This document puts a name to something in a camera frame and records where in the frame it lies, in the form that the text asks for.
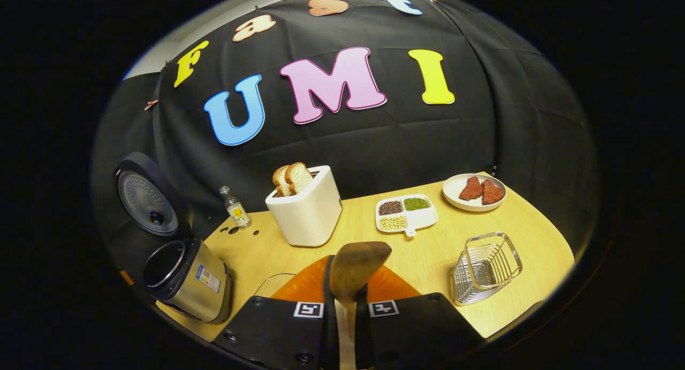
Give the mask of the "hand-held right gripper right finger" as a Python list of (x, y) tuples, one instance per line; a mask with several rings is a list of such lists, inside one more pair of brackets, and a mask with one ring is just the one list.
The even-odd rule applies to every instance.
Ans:
[(444, 294), (422, 295), (388, 267), (357, 295), (358, 368), (455, 368), (485, 343)]

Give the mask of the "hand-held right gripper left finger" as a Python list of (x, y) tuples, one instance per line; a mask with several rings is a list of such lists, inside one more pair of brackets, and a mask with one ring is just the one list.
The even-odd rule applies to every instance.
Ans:
[(337, 369), (339, 338), (327, 255), (271, 296), (250, 297), (212, 341), (252, 369)]

